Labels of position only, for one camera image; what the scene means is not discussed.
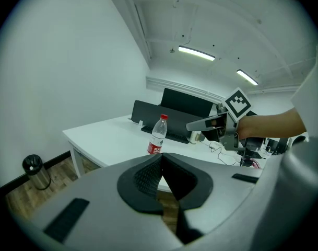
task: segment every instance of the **ceiling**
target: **ceiling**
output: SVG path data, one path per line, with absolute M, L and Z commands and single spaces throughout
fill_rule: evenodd
M 214 75 L 238 79 L 250 90 L 300 85 L 315 62 L 318 31 L 295 0 L 128 2 L 135 5 L 133 14 L 140 25 L 134 25 L 134 29 L 143 40 L 137 43 L 139 47 L 143 44 L 140 49 L 147 60 L 190 63 Z M 130 31 L 137 41 L 135 31 Z M 216 59 L 211 62 L 179 52 L 179 45 Z M 236 74 L 237 69 L 259 85 L 246 83 Z

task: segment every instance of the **black sticker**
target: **black sticker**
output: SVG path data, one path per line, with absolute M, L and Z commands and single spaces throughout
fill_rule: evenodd
M 243 113 L 251 107 L 251 104 L 240 90 L 237 90 L 237 92 L 225 100 L 225 102 L 237 118 L 243 115 Z

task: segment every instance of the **water bottle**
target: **water bottle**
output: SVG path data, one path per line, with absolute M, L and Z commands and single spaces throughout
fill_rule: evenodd
M 149 141 L 147 151 L 149 154 L 160 153 L 163 139 L 167 134 L 167 115 L 161 115 L 152 131 L 152 137 Z

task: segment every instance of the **human arm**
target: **human arm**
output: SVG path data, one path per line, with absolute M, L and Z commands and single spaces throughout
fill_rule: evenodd
M 289 138 L 303 132 L 306 128 L 295 108 L 279 115 L 245 116 L 239 121 L 237 129 L 240 140 L 251 137 Z

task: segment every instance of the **wooden floor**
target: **wooden floor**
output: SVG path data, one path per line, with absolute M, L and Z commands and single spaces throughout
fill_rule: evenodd
M 85 157 L 82 158 L 85 173 L 99 168 L 98 165 Z M 49 168 L 48 172 L 52 181 L 46 190 L 37 190 L 32 183 L 28 181 L 5 196 L 6 203 L 13 213 L 29 219 L 36 208 L 66 186 L 71 185 L 72 182 L 77 179 L 70 157 Z M 163 205 L 162 218 L 164 223 L 173 233 L 176 233 L 178 202 L 173 194 L 163 191 L 158 191 L 157 199 Z

